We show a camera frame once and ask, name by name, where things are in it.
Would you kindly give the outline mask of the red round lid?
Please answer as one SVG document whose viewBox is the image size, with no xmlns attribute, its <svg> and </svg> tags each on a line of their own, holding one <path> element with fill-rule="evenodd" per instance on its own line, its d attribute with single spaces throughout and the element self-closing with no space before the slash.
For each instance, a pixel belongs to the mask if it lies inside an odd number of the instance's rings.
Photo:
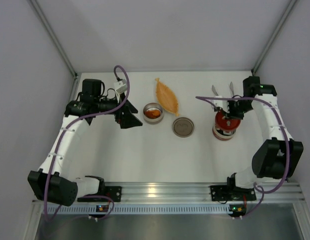
<svg viewBox="0 0 310 240">
<path fill-rule="evenodd" d="M 235 131 L 241 123 L 240 119 L 226 118 L 226 116 L 218 111 L 215 115 L 215 127 L 225 132 Z"/>
</svg>

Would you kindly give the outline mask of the metal tongs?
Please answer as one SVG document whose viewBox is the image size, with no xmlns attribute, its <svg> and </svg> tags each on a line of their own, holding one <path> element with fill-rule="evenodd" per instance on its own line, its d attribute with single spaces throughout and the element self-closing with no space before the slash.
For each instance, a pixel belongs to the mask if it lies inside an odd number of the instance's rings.
<svg viewBox="0 0 310 240">
<path fill-rule="evenodd" d="M 232 81 L 229 83 L 225 83 L 223 87 L 221 86 L 215 87 L 214 85 L 212 85 L 211 91 L 215 97 L 224 96 L 224 97 L 231 97 L 233 99 L 240 97 L 240 95 L 235 93 L 235 86 Z"/>
</svg>

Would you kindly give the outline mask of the grey round metal container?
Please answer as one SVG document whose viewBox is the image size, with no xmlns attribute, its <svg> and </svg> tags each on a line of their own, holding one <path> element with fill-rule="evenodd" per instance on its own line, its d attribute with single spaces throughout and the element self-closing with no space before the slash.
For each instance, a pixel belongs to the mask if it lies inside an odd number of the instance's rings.
<svg viewBox="0 0 310 240">
<path fill-rule="evenodd" d="M 144 106 L 143 110 L 143 119 L 148 124 L 158 124 L 164 118 L 164 109 L 155 102 L 148 103 Z"/>
</svg>

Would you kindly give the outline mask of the orange fried food piece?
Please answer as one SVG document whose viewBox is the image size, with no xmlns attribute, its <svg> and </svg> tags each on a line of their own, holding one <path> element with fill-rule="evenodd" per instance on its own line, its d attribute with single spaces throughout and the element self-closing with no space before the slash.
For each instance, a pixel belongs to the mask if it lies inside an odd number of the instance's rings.
<svg viewBox="0 0 310 240">
<path fill-rule="evenodd" d="M 161 111 L 158 109 L 155 110 L 147 110 L 144 112 L 144 115 L 149 119 L 157 119 L 161 116 Z"/>
</svg>

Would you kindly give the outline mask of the red round metal container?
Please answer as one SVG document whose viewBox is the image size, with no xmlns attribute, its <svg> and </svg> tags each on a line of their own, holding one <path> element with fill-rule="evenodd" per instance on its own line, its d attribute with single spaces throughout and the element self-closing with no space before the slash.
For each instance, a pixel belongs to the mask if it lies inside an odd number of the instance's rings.
<svg viewBox="0 0 310 240">
<path fill-rule="evenodd" d="M 236 130 L 233 131 L 224 131 L 218 128 L 216 125 L 212 127 L 213 135 L 220 141 L 229 141 L 236 134 Z"/>
</svg>

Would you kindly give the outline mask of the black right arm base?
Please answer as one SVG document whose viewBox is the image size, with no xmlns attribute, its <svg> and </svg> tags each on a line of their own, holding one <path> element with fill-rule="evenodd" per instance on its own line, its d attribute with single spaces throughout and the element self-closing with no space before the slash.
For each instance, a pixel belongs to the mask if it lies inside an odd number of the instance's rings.
<svg viewBox="0 0 310 240">
<path fill-rule="evenodd" d="M 255 201 L 257 199 L 253 188 L 232 188 L 227 185 L 211 185 L 209 188 L 213 202 Z"/>
</svg>

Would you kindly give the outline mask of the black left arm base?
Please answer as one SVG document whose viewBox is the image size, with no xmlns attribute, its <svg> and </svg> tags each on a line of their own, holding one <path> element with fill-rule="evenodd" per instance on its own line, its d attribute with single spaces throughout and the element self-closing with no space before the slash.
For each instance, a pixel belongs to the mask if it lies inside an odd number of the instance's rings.
<svg viewBox="0 0 310 240">
<path fill-rule="evenodd" d="M 92 197 L 80 197 L 77 199 L 78 202 L 83 203 L 105 203 L 111 202 L 108 198 L 113 200 L 115 203 L 121 202 L 122 198 L 122 187 L 121 186 L 105 186 L 104 190 L 98 193 L 90 194 Z"/>
</svg>

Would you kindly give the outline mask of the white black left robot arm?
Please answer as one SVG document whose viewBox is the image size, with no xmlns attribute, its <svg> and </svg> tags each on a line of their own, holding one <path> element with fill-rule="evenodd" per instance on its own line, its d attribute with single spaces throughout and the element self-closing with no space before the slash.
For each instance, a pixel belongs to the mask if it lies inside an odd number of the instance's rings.
<svg viewBox="0 0 310 240">
<path fill-rule="evenodd" d="M 59 134 L 45 161 L 37 171 L 30 171 L 27 180 L 38 200 L 62 206 L 71 206 L 75 200 L 86 196 L 106 196 L 102 177 L 86 175 L 69 179 L 69 172 L 81 136 L 97 114 L 114 115 L 121 129 L 141 127 L 143 123 L 135 116 L 138 110 L 128 101 L 127 81 L 118 78 L 114 83 L 114 98 L 104 95 L 105 84 L 99 79 L 85 79 L 76 100 L 65 108 Z"/>
</svg>

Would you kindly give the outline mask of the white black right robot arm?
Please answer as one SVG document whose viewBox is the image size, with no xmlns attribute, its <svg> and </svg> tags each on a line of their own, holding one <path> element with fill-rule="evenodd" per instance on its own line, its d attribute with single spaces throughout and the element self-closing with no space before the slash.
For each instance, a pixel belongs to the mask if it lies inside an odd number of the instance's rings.
<svg viewBox="0 0 310 240">
<path fill-rule="evenodd" d="M 229 122 L 242 120 L 245 113 L 254 111 L 263 143 L 253 155 L 250 166 L 227 178 L 227 186 L 237 192 L 255 189 L 261 194 L 271 194 L 293 175 L 304 146 L 293 139 L 284 124 L 275 87 L 262 84 L 258 76 L 249 76 L 242 84 L 243 96 L 227 99 L 227 109 L 223 109 L 222 114 Z"/>
</svg>

